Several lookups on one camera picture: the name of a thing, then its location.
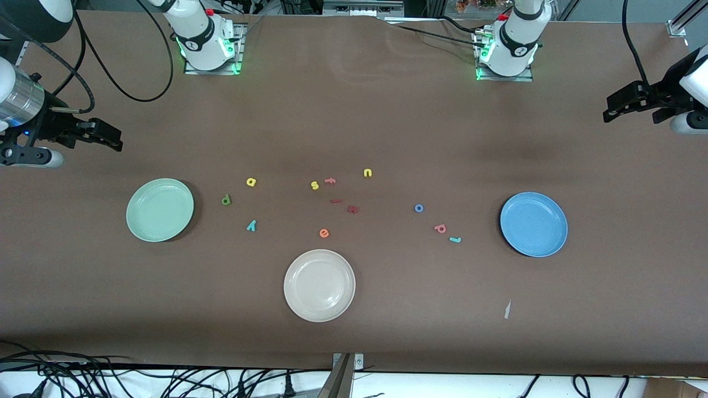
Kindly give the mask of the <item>metal table bracket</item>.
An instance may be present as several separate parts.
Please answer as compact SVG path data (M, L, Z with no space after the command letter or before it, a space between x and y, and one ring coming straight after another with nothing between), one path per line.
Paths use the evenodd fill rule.
M339 359L342 355L343 355L342 353L334 353L334 355L333 355L333 368L339 362ZM365 368L365 355L364 355L364 353L352 353L351 356L353 357L353 361L354 361L354 370L356 372L363 371Z

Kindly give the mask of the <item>brown table cover sheet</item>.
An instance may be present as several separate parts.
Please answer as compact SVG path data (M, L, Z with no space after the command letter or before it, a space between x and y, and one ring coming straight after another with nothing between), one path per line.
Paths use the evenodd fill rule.
M176 70L151 103L87 55L91 115L124 148L0 167L0 340L151 364L329 368L360 352L375 371L708 377L708 136L649 112L604 123L605 98L636 78L619 25L553 23L542 43L533 82L476 81L460 44L271 16L240 75ZM193 217L145 242L127 204L163 178L187 185ZM556 254L506 242L519 192L564 211ZM331 322L283 292L314 249L356 275Z

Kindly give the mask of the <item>grey metal strut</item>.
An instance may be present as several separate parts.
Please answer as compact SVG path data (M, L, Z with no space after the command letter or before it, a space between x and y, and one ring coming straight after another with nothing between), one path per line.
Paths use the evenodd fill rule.
M351 398L353 374L356 370L356 355L341 353L334 355L334 366L317 398Z

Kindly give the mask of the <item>cardboard box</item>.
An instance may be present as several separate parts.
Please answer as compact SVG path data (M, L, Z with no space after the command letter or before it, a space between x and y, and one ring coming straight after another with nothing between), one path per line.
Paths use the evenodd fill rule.
M642 398L708 398L708 387L696 387L688 380L648 378Z

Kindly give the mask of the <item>cream white plate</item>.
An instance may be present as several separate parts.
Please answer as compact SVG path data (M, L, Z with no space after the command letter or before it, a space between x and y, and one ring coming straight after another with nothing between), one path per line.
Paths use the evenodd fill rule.
M343 255L326 249L305 252L285 274L288 307L308 322L331 322L346 312L356 294L356 275Z

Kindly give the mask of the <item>blue plate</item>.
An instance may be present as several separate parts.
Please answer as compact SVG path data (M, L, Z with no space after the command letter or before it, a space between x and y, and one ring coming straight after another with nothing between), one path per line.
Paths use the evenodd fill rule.
M513 249L533 258L559 252L569 232L564 211L541 192L519 192L510 197L501 208L499 226Z

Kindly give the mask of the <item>mint green plate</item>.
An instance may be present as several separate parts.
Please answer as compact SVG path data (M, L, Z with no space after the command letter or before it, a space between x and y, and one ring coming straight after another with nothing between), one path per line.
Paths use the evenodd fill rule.
M127 228L145 242L169 241L187 228L194 208L193 194L186 184L176 179L152 180L129 199Z

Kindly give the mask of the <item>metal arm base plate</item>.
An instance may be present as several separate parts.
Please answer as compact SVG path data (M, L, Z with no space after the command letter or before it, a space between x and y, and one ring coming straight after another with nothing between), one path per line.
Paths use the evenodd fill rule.
M492 71L488 65L483 63L482 56L488 55L488 50L490 50L493 45L491 28L492 25L483 25L476 28L475 32L471 33L472 42L482 45L482 47L475 47L475 50L473 51L475 54L476 80L533 82L533 70L530 65L526 66L520 75L502 76Z
M187 75L235 76L241 73L248 25L221 20L215 23L211 38L200 48L193 40L179 39Z

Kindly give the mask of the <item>grey power strip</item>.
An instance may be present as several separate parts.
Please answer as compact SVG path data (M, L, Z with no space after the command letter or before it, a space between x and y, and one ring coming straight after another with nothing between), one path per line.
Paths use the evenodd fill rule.
M404 0L323 0L322 15L404 18Z

